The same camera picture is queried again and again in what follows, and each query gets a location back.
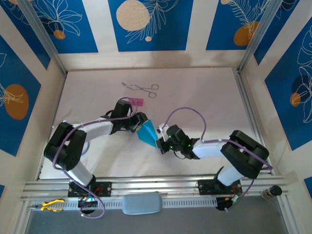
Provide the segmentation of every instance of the small bottle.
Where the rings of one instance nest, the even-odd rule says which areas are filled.
[[[269,199],[275,196],[280,196],[283,193],[281,187],[277,186],[277,185],[273,185],[272,187],[263,190],[261,193],[261,196],[264,199]]]

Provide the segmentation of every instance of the black cap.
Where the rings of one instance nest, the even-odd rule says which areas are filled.
[[[281,187],[279,187],[278,185],[273,185],[273,186],[270,188],[270,193],[271,193],[273,196],[280,196],[280,195],[282,195],[283,191],[282,191]]]

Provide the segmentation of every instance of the metal frame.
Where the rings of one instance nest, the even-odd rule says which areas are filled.
[[[251,38],[251,40],[247,46],[245,55],[244,55],[242,61],[240,62],[239,66],[238,66],[239,73],[242,72],[242,70],[244,69],[244,66],[247,64],[249,59],[254,55],[254,52],[258,48],[259,43],[261,42],[264,34],[268,30],[268,28],[269,28],[275,14],[277,13],[279,7],[281,6],[282,2],[283,2],[283,0],[272,0],[269,2],[268,8],[264,12],[264,14],[260,20],[260,24],[258,25],[255,33],[253,34],[253,37]]]
[[[38,15],[36,14],[35,10],[33,9],[30,1],[28,0],[16,0],[21,9],[22,13],[24,14],[25,18],[27,19],[29,25],[35,32],[37,38],[41,42],[42,46],[50,56],[50,58],[55,62],[59,71],[66,76],[67,71],[61,59],[59,58],[58,51],[56,50],[54,44],[52,43],[48,33],[44,29]]]
[[[276,11],[280,7],[283,0],[271,1],[269,6],[264,13],[261,23],[259,24],[250,44],[246,49],[246,53],[238,68],[235,68],[234,77],[243,101],[246,114],[249,119],[249,124],[253,130],[256,140],[264,145],[264,139],[261,135],[259,129],[258,121],[254,112],[254,108],[251,103],[251,96],[248,95],[247,88],[243,78],[241,77],[241,72],[244,66],[247,64],[248,60],[253,56],[255,50],[257,49],[259,43],[261,42],[266,30],[270,26],[272,19],[275,16]],[[49,35],[46,33],[40,19],[36,15],[31,3],[28,0],[17,0],[20,9],[24,13],[29,24],[36,33],[38,39],[42,43],[43,47],[51,57],[51,59],[56,63],[60,72],[66,76],[66,69],[58,56],[57,50],[53,45]],[[57,108],[59,106],[60,98],[62,92],[59,96]],[[42,159],[40,161],[37,178],[41,171]],[[111,198],[105,198],[106,205],[111,206],[112,209],[120,209],[121,202],[120,198],[125,194],[129,193],[142,193],[142,192],[159,192],[165,203],[165,206],[171,207],[207,207],[211,205],[208,200],[213,200],[211,196],[200,196],[198,189],[196,187],[196,182],[199,179],[212,179],[214,175],[182,175],[182,176],[150,176],[150,177],[128,177],[128,178],[98,178],[98,181],[111,181],[112,193]],[[27,206],[33,203],[37,203],[44,200],[54,199],[54,198],[65,198],[68,193],[68,182],[67,179],[45,179],[38,181],[27,182],[22,194],[21,202],[19,204],[21,213],[19,215],[19,222],[16,225],[14,233],[24,233],[26,230],[28,218],[30,212],[26,209]],[[250,184],[250,179],[242,179],[241,185],[242,189],[245,190]],[[283,190],[283,195],[278,197],[281,211],[290,233],[301,233],[296,219],[293,215],[291,203],[288,198],[288,189],[285,180],[282,176],[274,175],[274,171],[268,173],[261,173],[250,191],[246,194],[248,196],[259,196],[261,191],[272,186],[279,185]],[[67,200],[63,204],[63,208],[66,210],[78,209],[72,204],[76,203],[77,199],[72,198]]]
[[[54,115],[53,115],[53,118],[51,119],[51,122],[50,122],[50,126],[51,126],[50,132],[49,132],[48,136],[46,137],[44,147],[46,147],[46,145],[48,144],[48,141],[49,141],[50,136],[52,134],[52,129],[53,129],[52,126],[53,126],[53,124],[55,122],[55,118],[57,116],[57,112],[58,112],[59,104],[60,104],[60,99],[62,98],[62,94],[63,94],[65,82],[66,82],[66,77],[67,77],[67,74],[65,75],[65,79],[63,80],[62,88],[61,88],[59,96],[58,96],[58,102],[57,102],[56,107],[55,107]],[[36,172],[36,177],[34,178],[34,180],[38,180],[39,179],[39,176],[40,176],[40,173],[41,173],[41,169],[42,169],[42,166],[43,166],[43,160],[44,160],[44,157],[43,157],[43,152],[42,152],[42,155],[41,155],[41,158],[40,158],[40,161],[39,161],[39,164],[38,164],[37,172]]]

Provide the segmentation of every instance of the mounting plate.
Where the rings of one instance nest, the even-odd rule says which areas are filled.
[[[197,187],[200,195],[232,195],[237,193],[237,191],[235,191],[236,188],[239,192],[242,192],[239,180],[235,181],[231,186],[221,186],[221,189],[216,189],[215,180],[200,179],[197,182]]]
[[[94,182],[92,184],[91,191],[93,191],[96,195],[99,197],[110,197],[111,191],[112,191],[112,183],[111,182]],[[68,190],[68,197],[85,197],[88,196],[88,194],[82,190],[79,189],[70,189]]]

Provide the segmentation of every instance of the gray floor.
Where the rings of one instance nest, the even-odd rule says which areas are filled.
[[[284,234],[277,199],[246,197],[229,213],[215,208],[163,209],[157,214],[125,215],[107,210],[89,220],[78,211],[32,212],[27,234]]]

